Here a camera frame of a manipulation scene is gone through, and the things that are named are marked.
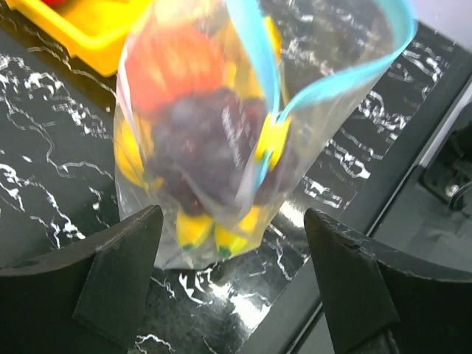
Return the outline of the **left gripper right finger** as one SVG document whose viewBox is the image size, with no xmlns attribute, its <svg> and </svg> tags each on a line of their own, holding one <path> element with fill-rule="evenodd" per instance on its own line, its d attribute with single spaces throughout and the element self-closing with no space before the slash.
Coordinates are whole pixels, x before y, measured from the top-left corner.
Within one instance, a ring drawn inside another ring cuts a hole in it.
<svg viewBox="0 0 472 354">
<path fill-rule="evenodd" d="M 471 273 L 308 209 L 305 232 L 335 353 L 470 353 Z"/>
</svg>

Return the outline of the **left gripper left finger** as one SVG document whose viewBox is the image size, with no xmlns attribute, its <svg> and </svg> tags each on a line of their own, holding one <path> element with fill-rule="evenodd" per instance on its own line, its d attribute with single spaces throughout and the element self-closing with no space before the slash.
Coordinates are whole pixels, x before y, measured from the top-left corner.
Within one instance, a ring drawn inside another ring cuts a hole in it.
<svg viewBox="0 0 472 354">
<path fill-rule="evenodd" d="M 1 270 L 3 353 L 126 353 L 163 214 L 149 206 L 85 240 Z"/>
</svg>

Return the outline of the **yellow banana bunch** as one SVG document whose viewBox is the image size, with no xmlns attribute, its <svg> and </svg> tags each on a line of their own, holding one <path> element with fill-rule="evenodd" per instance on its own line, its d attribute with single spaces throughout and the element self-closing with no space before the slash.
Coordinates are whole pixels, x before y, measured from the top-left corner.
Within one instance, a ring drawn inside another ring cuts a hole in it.
<svg viewBox="0 0 472 354">
<path fill-rule="evenodd" d="M 282 37 L 278 32 L 278 29 L 270 16 L 263 18 L 265 30 L 268 33 L 268 37 L 271 42 L 271 48 L 276 56 L 276 63 L 280 61 L 281 48 L 282 48 Z M 227 41 L 231 39 L 236 41 L 236 34 L 233 34 L 231 25 L 225 27 L 223 30 L 224 37 Z M 243 59 L 237 59 L 241 61 L 239 66 L 229 61 L 229 79 L 228 85 L 234 89 L 240 95 L 241 98 L 263 98 L 263 90 L 260 84 L 257 82 L 257 78 L 253 69 L 247 69 L 248 64 L 242 64 Z M 124 175 L 125 179 L 132 183 L 135 187 L 146 189 L 149 187 L 155 190 L 164 191 L 165 187 L 172 187 L 170 182 L 177 182 L 177 177 L 167 177 L 167 180 L 161 176 L 148 177 L 144 174 L 144 167 L 142 165 L 141 156 L 139 154 L 138 144 L 136 142 L 135 134 L 130 126 L 130 123 L 124 118 L 123 112 L 118 108 L 115 110 L 115 125 L 114 125 L 114 157 L 117 164 L 117 168 Z M 144 142 L 147 144 L 145 148 L 154 148 L 154 144 L 150 138 L 150 125 L 143 122 L 138 128 L 137 136 L 139 133 L 143 133 Z M 184 188 L 188 188 L 185 180 L 179 180 L 180 184 L 175 184 L 177 188 L 177 197 L 184 196 Z M 177 227 L 177 239 L 179 245 L 183 250 L 192 250 L 199 247 L 204 241 L 207 240 L 209 235 L 212 233 L 214 226 L 213 219 L 211 219 L 206 212 L 200 210 L 201 205 L 198 204 L 199 200 L 195 199 L 195 196 L 190 196 L 190 206 L 196 207 L 196 215 L 190 215 L 192 210 L 184 211 L 179 209 L 176 219 Z M 258 207 L 255 207 L 255 211 L 251 211 L 248 217 L 245 217 L 243 224 L 246 226 L 254 226 L 253 221 L 259 213 Z"/>
</svg>

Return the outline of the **purple grape bunch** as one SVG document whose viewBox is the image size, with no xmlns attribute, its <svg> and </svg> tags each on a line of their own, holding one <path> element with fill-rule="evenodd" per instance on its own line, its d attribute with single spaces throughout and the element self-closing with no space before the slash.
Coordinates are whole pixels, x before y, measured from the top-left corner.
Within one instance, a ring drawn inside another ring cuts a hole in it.
<svg viewBox="0 0 472 354">
<path fill-rule="evenodd" d="M 147 171 L 166 180 L 177 177 L 177 182 L 164 191 L 149 187 L 155 199 L 172 200 L 196 215 L 196 207 L 190 206 L 190 196 L 195 196 L 202 212 L 236 217 L 287 192 L 294 183 L 300 157 L 287 145 L 277 166 L 255 185 L 253 150 L 267 115 L 263 99 L 241 99 L 230 88 L 220 88 L 179 98 L 160 114 L 162 121 L 151 131 L 154 148 Z M 177 197 L 179 180 L 188 185 L 183 197 Z"/>
</svg>

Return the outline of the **clear bag teal zipper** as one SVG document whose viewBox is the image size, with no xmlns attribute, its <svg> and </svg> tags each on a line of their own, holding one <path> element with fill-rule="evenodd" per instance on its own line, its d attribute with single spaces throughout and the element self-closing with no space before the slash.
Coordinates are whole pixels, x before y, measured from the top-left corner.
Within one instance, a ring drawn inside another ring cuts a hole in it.
<svg viewBox="0 0 472 354">
<path fill-rule="evenodd" d="M 117 72 L 119 213 L 161 207 L 154 266 L 202 269 L 267 225 L 417 30 L 407 1 L 154 1 Z"/>
</svg>

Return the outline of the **black marble table mat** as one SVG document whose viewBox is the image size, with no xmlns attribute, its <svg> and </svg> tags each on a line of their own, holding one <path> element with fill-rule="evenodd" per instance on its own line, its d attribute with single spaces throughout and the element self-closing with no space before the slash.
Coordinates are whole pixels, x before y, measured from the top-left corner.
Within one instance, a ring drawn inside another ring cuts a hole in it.
<svg viewBox="0 0 472 354">
<path fill-rule="evenodd" d="M 367 230 L 471 74 L 471 54 L 420 25 L 283 205 L 262 246 L 155 271 L 132 353 L 328 353 L 302 228 L 308 207 Z M 1 6 L 1 238 L 51 251 L 118 220 L 115 82 Z"/>
</svg>

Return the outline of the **yellow plastic fruit tray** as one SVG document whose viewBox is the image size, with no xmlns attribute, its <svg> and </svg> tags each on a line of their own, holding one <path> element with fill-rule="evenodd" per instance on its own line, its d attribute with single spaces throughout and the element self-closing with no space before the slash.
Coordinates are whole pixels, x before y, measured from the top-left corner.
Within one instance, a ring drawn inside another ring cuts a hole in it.
<svg viewBox="0 0 472 354">
<path fill-rule="evenodd" d="M 16 10 L 103 77 L 118 68 L 131 27 L 150 6 L 148 0 L 66 1 L 52 8 L 42 1 L 8 1 Z"/>
</svg>

